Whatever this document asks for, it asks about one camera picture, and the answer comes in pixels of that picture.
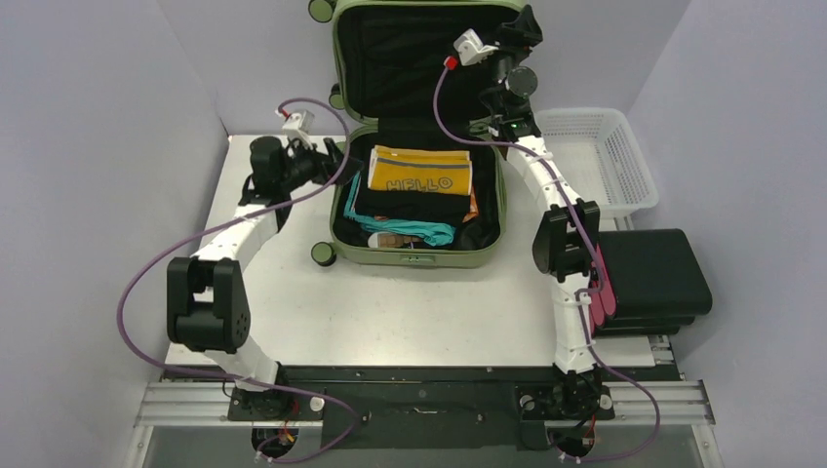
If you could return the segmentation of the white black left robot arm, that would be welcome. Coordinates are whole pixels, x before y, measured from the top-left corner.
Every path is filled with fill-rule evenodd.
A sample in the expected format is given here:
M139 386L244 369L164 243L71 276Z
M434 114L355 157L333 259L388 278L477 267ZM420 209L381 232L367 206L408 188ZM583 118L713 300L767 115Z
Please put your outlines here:
M251 336L252 314L243 273L284 227L294 191L307 183L345 185L363 168L333 139L317 148L297 137L262 136L250 144L251 172L233 225L189 257L167 267L169 339L203 354L235 381L240 404L265 418L284 416L294 397L280 364Z

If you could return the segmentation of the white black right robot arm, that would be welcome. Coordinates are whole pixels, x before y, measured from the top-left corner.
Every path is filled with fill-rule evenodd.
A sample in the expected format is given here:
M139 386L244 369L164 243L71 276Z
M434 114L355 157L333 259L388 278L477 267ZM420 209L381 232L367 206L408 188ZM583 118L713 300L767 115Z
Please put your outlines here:
M531 95L535 73L522 64L543 40L532 7L524 6L492 37L492 86L480 94L491 114L492 140L506 151L506 161L523 177L540 210L532 241L537 270L552 279L555 320L554 366L566 380L550 390L552 408L574 416L589 402L584 384L596 383L596 361L588 307L596 255L600 209L584 200L565 179L546 148L536 124Z

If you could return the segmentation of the green hard-shell suitcase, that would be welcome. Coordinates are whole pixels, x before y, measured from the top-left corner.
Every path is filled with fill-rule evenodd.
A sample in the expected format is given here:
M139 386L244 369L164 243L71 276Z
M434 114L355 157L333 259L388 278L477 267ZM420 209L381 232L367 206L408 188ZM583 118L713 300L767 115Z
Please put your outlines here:
M424 150L466 149L482 212L460 223L453 239L433 247L421 241L399 248L373 248L356 215L390 207L391 201L362 197L364 177L335 192L330 216L332 246L359 264L477 268L488 262L506 223L507 191L500 152L484 144L476 125L490 118L481 93L493 85L487 61L443 78L453 42L475 31L487 43L515 44L516 25L538 31L525 1L312 1L310 16L330 23L337 81L331 103L358 126L350 155L366 161L378 143Z

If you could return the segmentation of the white perforated plastic basket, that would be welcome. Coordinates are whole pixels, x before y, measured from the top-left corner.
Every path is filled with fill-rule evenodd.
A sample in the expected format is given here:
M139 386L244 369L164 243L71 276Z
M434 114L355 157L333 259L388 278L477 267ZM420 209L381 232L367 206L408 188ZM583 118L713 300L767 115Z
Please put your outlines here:
M538 111L535 122L563 177L603 219L654 208L659 201L643 151L626 116L612 108Z

